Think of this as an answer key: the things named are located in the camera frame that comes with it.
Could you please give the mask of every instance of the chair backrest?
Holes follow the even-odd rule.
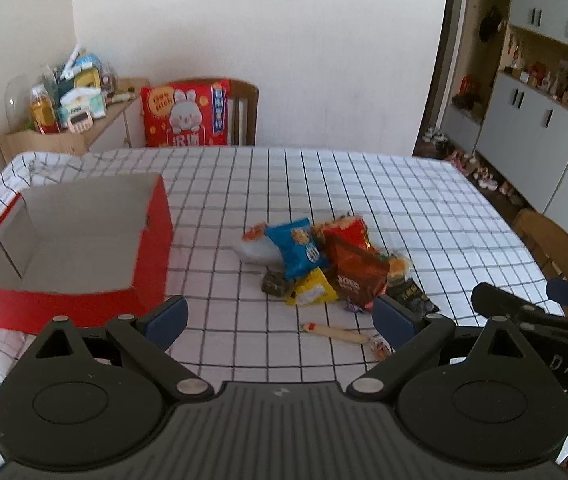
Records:
[[[225,77],[195,77],[189,79],[180,79],[179,83],[198,83],[212,84]],[[231,91],[228,95],[229,101],[229,128],[233,145],[239,146],[244,140],[246,146],[255,145],[255,137],[257,130],[257,102],[259,101],[259,90],[256,86],[246,81],[238,79],[229,79],[231,82]],[[246,119],[241,121],[241,107],[245,106]]]
[[[568,234],[545,216],[523,209],[515,218],[513,231],[522,239],[548,280],[568,280]],[[568,307],[562,307],[568,316]]]

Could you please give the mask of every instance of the sausage stick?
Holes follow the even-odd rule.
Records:
[[[315,335],[323,335],[331,339],[338,339],[339,341],[346,341],[347,343],[355,343],[358,345],[366,345],[369,341],[369,336],[358,334],[356,332],[349,332],[342,328],[333,328],[332,326],[319,325],[317,323],[303,323],[299,326],[303,332],[308,332]]]

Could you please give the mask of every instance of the grid pattern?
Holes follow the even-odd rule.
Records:
[[[0,214],[19,190],[120,173],[163,175],[175,225],[166,294],[189,301],[172,357],[222,381],[339,381],[375,365],[367,348],[299,333],[317,322],[373,333],[345,303],[286,306],[260,290],[264,269],[238,261],[246,227],[361,214],[371,242],[414,262],[414,279],[458,324],[483,326],[470,306],[479,282],[561,314],[528,250],[452,166],[366,153],[259,148],[118,150],[83,157],[30,153],[0,175]],[[0,382],[32,341],[0,330]]]

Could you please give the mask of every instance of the open cardboard box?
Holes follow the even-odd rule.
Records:
[[[158,174],[32,187],[0,218],[0,328],[103,326],[163,303],[173,225]]]

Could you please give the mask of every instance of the cartoon rabbit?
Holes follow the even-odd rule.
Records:
[[[197,95],[194,90],[184,94],[183,90],[175,91],[175,105],[171,111],[171,127],[175,135],[184,131],[198,132],[202,124],[202,112],[195,103]]]

